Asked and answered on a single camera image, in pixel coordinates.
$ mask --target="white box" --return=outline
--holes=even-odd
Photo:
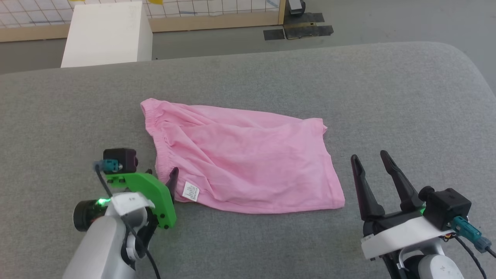
[[[61,68],[149,61],[152,41],[140,1],[77,5]]]

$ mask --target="grid paper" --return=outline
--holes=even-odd
[[[76,5],[142,1],[148,18],[279,11],[279,0],[0,0],[0,28],[68,24]]]

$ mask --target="black camera housing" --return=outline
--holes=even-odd
[[[116,172],[105,172],[106,174],[133,173],[136,172],[138,159],[136,150],[130,148],[112,148],[103,151],[103,159],[117,160],[122,168]]]
[[[419,198],[426,202],[424,217],[441,231],[451,228],[450,222],[457,216],[467,219],[472,202],[452,188],[435,192],[425,186]]]

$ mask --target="gray cushioned table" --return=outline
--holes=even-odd
[[[346,206],[245,215],[177,205],[174,229],[150,244],[162,278],[387,278],[360,249],[350,168],[356,153],[386,211],[399,198],[379,151],[419,190],[453,187],[470,220],[496,242],[496,98],[472,62],[437,43],[390,43],[39,70],[0,76],[0,278],[60,278],[83,237],[78,201],[103,197],[91,170],[102,151],[131,147],[141,171],[155,148],[146,98],[319,117]],[[445,252],[481,278],[456,241]],[[495,260],[480,255],[489,278]],[[148,260],[139,278],[153,278]]]

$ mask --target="clothing label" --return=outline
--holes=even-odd
[[[200,188],[186,181],[183,197],[196,202],[198,200],[198,194],[200,194]]]

